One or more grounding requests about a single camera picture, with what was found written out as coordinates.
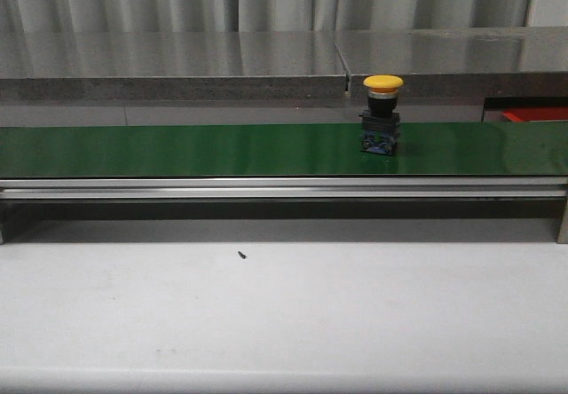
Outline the red plastic tray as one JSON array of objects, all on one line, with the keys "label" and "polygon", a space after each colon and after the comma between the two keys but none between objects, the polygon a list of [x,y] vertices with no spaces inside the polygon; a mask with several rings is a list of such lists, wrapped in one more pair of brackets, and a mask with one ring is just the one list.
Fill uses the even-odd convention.
[{"label": "red plastic tray", "polygon": [[510,122],[566,122],[567,107],[510,108],[502,116]]}]

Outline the right grey stone slab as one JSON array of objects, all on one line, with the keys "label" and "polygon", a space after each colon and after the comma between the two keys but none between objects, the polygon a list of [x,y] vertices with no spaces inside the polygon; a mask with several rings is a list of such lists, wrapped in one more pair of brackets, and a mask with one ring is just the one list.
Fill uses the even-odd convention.
[{"label": "right grey stone slab", "polygon": [[564,97],[567,29],[343,31],[335,45],[354,98],[368,75],[398,75],[405,99]]}]

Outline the grey stone slab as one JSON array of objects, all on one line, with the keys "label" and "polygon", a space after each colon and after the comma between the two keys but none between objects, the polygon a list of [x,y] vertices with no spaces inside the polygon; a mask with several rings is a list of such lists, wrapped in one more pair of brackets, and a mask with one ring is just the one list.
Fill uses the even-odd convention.
[{"label": "grey stone slab", "polygon": [[354,98],[368,75],[398,75],[405,99],[564,97],[567,29],[343,31],[335,45]]},{"label": "grey stone slab", "polygon": [[2,33],[3,101],[341,99],[322,32]]}]

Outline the green conveyor belt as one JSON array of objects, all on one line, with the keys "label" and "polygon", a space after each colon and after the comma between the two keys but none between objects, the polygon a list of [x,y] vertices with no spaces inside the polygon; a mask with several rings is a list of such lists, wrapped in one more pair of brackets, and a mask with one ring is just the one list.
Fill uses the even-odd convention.
[{"label": "green conveyor belt", "polygon": [[400,127],[392,156],[357,123],[4,128],[1,175],[30,177],[562,176],[563,122]]}]

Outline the left grey stone slab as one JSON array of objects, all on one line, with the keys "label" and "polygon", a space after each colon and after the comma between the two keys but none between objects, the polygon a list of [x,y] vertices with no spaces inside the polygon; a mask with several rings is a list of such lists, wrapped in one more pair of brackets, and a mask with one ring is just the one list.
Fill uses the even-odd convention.
[{"label": "left grey stone slab", "polygon": [[341,99],[322,32],[2,33],[3,101]]}]

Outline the right steel conveyor leg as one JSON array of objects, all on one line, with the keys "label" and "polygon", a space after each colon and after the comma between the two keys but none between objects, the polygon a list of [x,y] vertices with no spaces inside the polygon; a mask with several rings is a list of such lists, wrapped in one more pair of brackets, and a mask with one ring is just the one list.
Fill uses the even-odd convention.
[{"label": "right steel conveyor leg", "polygon": [[567,200],[564,200],[559,217],[557,218],[555,225],[555,241],[557,244],[566,245],[568,242],[568,209]]}]

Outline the aluminium conveyor frame rail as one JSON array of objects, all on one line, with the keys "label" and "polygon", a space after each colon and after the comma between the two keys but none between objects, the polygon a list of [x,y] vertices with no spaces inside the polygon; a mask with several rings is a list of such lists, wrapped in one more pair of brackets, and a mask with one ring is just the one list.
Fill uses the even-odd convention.
[{"label": "aluminium conveyor frame rail", "polygon": [[12,178],[8,200],[138,199],[555,199],[567,178],[537,177],[192,177]]}]

